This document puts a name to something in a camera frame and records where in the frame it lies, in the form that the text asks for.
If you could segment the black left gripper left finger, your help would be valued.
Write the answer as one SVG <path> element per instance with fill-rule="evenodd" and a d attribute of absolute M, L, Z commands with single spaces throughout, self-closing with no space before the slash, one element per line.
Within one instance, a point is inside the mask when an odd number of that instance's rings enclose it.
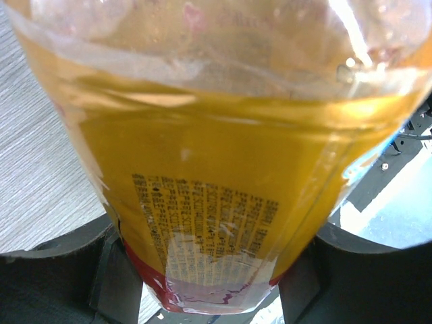
<path fill-rule="evenodd" d="M 142 280 L 103 215 L 1 254 L 2 323 L 137 323 Z"/>

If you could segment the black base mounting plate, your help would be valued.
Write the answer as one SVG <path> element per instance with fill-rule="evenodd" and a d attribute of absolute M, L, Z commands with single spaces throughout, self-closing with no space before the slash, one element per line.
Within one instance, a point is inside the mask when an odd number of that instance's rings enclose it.
<path fill-rule="evenodd" d="M 405 186 L 404 177 L 431 157 L 431 99 L 427 99 L 400 129 L 359 185 L 328 222 L 359 234 Z"/>

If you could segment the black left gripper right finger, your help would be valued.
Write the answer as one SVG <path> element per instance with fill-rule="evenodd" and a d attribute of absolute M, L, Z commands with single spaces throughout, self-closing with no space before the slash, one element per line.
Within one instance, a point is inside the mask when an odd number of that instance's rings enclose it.
<path fill-rule="evenodd" d="M 391 248 L 326 223 L 279 293 L 286 323 L 430 323 L 431 243 Z"/>

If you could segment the amber drink bottle red label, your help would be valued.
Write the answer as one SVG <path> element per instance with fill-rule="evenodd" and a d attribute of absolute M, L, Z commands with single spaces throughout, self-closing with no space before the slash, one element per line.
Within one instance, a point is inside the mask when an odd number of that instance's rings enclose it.
<path fill-rule="evenodd" d="M 6 1 L 141 278 L 256 308 L 431 90 L 430 1 Z"/>

